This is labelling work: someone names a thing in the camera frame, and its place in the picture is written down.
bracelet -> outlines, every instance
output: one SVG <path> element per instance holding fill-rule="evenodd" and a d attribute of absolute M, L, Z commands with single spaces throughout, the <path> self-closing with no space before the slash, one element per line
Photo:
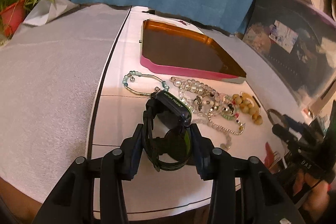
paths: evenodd
<path fill-rule="evenodd" d="M 151 93 L 145 93 L 145 92 L 138 92 L 138 91 L 135 91 L 133 89 L 131 89 L 130 87 L 128 87 L 128 83 L 127 83 L 127 80 L 130 78 L 130 81 L 132 83 L 135 82 L 135 78 L 134 78 L 134 75 L 136 76 L 139 76 L 139 77 L 148 77 L 148 78 L 153 78 L 159 82 L 161 82 L 162 84 L 162 87 L 163 89 L 162 90 L 165 90 L 165 91 L 168 91 L 169 90 L 169 86 L 167 85 L 166 81 L 163 81 L 161 80 L 160 78 L 156 77 L 155 75 L 144 75 L 138 71 L 135 71 L 135 70 L 130 70 L 130 72 L 128 74 L 126 74 L 123 78 L 123 85 L 124 85 L 124 88 L 127 89 L 128 91 L 130 91 L 131 93 L 135 94 L 135 95 L 140 95 L 140 96 L 150 96 Z M 154 88 L 154 92 L 159 92 L 161 89 L 156 86 Z"/>

silver screw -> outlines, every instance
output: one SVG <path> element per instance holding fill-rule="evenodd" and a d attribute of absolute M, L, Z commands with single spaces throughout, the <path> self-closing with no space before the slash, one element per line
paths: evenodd
<path fill-rule="evenodd" d="M 259 159 L 257 157 L 250 157 L 250 162 L 253 164 L 257 164 L 259 162 Z"/>
<path fill-rule="evenodd" d="M 216 147 L 212 150 L 212 153 L 214 153 L 215 155 L 220 155 L 222 153 L 222 150 L 220 148 Z"/>
<path fill-rule="evenodd" d="M 82 164 L 84 161 L 85 161 L 85 158 L 84 158 L 84 157 L 78 157 L 78 158 L 76 158 L 76 160 L 75 160 L 75 162 L 76 162 L 77 164 Z"/>
<path fill-rule="evenodd" d="M 115 156 L 121 155 L 123 151 L 120 148 L 113 149 L 112 154 Z"/>

hand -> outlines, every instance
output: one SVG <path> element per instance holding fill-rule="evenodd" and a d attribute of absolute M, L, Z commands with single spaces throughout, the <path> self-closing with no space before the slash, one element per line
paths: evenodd
<path fill-rule="evenodd" d="M 301 191 L 303 184 L 306 183 L 310 187 L 317 185 L 311 190 L 307 200 L 303 203 L 302 208 L 309 212 L 310 217 L 316 222 L 325 212 L 329 204 L 328 195 L 328 183 L 326 181 L 320 181 L 313 178 L 310 174 L 304 173 L 303 170 L 299 170 L 295 183 L 293 185 L 293 193 L 296 195 Z"/>

pearl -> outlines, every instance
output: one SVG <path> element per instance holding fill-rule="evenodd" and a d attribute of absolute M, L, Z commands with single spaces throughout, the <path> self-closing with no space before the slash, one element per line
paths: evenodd
<path fill-rule="evenodd" d="M 175 80 L 174 86 L 179 87 L 182 84 L 181 80 Z"/>
<path fill-rule="evenodd" d="M 191 86 L 191 88 L 190 88 L 190 92 L 195 93 L 196 90 L 197 90 L 197 87 L 196 87 L 196 86 L 194 86 L 194 85 Z"/>

white tablecloth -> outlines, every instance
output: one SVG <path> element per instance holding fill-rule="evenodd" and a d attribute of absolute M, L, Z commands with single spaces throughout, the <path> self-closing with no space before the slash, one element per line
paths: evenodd
<path fill-rule="evenodd" d="M 140 43 L 142 22 L 147 19 L 173 23 L 182 28 L 189 28 L 201 32 L 193 25 L 184 25 L 176 20 L 165 19 L 155 15 L 142 13 L 144 7 L 133 7 L 126 21 L 119 40 L 114 49 L 108 66 L 103 89 L 98 106 L 95 129 L 93 135 L 92 158 L 102 157 L 107 152 L 121 145 L 123 139 L 131 137 L 138 123 L 142 123 L 142 113 L 148 98 L 136 96 L 127 91 L 122 85 L 122 79 L 130 70 L 145 74 L 152 74 L 147 68 L 140 65 Z M 177 88 L 170 82 L 172 75 L 157 75 L 165 80 L 173 95 L 177 96 Z M 226 94 L 240 93 L 241 91 L 255 95 L 250 86 L 232 84 L 214 80 L 198 79 L 219 92 Z M 134 90 L 152 92 L 160 83 L 148 78 L 136 78 L 129 83 Z M 252 123 L 251 117 L 241 114 L 240 120 L 246 122 L 246 129 L 240 136 L 232 136 L 232 147 L 228 151 L 232 156 L 247 159 L 255 155 L 262 161 L 266 157 L 265 143 L 268 142 L 273 151 L 283 155 L 283 146 L 280 140 L 272 134 L 272 125 L 267 119 L 264 109 L 261 110 L 264 123 L 257 126 Z M 237 130 L 237 124 L 223 118 L 214 118 L 214 122 L 227 128 Z M 212 140 L 215 146 L 225 143 L 222 133 L 203 124 L 199 125 L 201 134 Z M 156 119 L 154 134 L 163 137 L 166 133 L 164 126 Z M 212 181 L 202 181 L 194 166 L 184 166 L 174 172 L 156 172 L 146 155 L 142 155 L 138 174 L 130 182 L 123 181 L 126 209 L 129 220 L 145 220 L 175 215 L 187 210 L 201 207 L 210 202 Z M 99 179 L 95 182 L 94 214 L 99 214 Z"/>

